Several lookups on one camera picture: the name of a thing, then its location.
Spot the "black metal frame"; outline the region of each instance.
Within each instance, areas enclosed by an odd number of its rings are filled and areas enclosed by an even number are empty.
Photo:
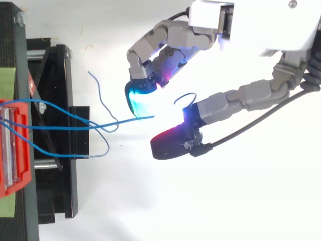
[[[27,40],[32,49],[44,47],[43,39]],[[64,110],[89,119],[89,107],[74,107],[72,101],[72,82],[70,50],[65,45],[49,46],[42,60],[29,60],[28,66],[37,90],[33,98],[49,101]],[[35,126],[85,127],[85,123],[70,118],[48,106],[40,114],[38,105],[32,106],[32,120]],[[34,143],[45,150],[59,154],[89,153],[89,131],[33,131]],[[35,150],[35,160],[48,159]],[[76,160],[55,158],[57,169],[36,170],[37,201],[39,224],[54,223],[55,213],[65,213],[73,218],[78,213]]]
[[[13,3],[0,3],[0,67],[16,68],[15,99],[24,99],[29,98],[27,45],[25,27],[15,22],[19,12]],[[31,172],[31,182],[16,193],[15,217],[0,218],[0,240],[39,240],[33,148]]]

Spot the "metal rod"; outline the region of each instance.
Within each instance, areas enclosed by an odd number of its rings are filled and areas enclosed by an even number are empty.
[[[43,170],[43,169],[57,169],[57,164],[54,159],[41,159],[35,160],[35,169]]]
[[[46,50],[28,50],[27,59],[28,60],[42,60],[45,55]]]

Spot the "black bracket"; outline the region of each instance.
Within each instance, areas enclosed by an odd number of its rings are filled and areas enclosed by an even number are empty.
[[[89,119],[88,106],[73,106],[71,81],[71,51],[65,45],[51,47],[50,39],[27,40],[28,53],[43,50],[42,58],[28,58],[28,67],[36,89],[33,99],[51,102],[60,108]],[[51,106],[41,111],[38,103],[32,105],[35,126],[85,127],[81,121],[70,118]],[[59,154],[89,154],[89,131],[34,130],[34,143],[44,150]],[[78,213],[76,160],[52,158],[35,150],[35,162],[55,161],[57,167],[36,168],[36,186],[39,224],[54,223],[55,213],[73,218]]]

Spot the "green tape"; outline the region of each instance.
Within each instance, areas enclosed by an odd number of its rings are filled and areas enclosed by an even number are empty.
[[[0,68],[0,99],[14,99],[16,68]]]
[[[14,99],[15,76],[15,68],[0,68],[0,99]],[[0,198],[0,217],[15,217],[15,208],[15,193]]]
[[[16,194],[0,198],[0,217],[15,217]]]

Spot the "screw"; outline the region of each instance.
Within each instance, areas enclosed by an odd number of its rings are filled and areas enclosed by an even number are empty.
[[[290,7],[291,9],[296,8],[296,6],[297,6],[297,1],[296,1],[296,0],[291,0],[291,1],[289,2],[289,7]]]
[[[66,58],[67,58],[67,59],[72,59],[72,52],[71,52],[71,50],[66,50]]]
[[[39,103],[38,108],[39,108],[40,114],[44,114],[45,110],[47,109],[47,106],[43,103]]]
[[[24,17],[25,17],[24,12],[18,12],[17,15],[15,16],[15,23],[19,24],[21,27],[26,26]]]

